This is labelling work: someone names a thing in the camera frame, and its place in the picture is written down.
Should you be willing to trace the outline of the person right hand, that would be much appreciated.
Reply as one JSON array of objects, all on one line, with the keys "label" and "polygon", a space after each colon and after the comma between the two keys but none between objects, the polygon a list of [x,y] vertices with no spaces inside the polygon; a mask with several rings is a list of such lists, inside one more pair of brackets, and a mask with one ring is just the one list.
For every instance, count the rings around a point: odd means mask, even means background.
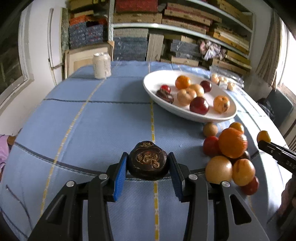
[{"label": "person right hand", "polygon": [[292,175],[290,180],[286,183],[285,190],[281,194],[281,205],[278,209],[279,216],[282,216],[288,205],[291,203],[295,208],[295,175]]}]

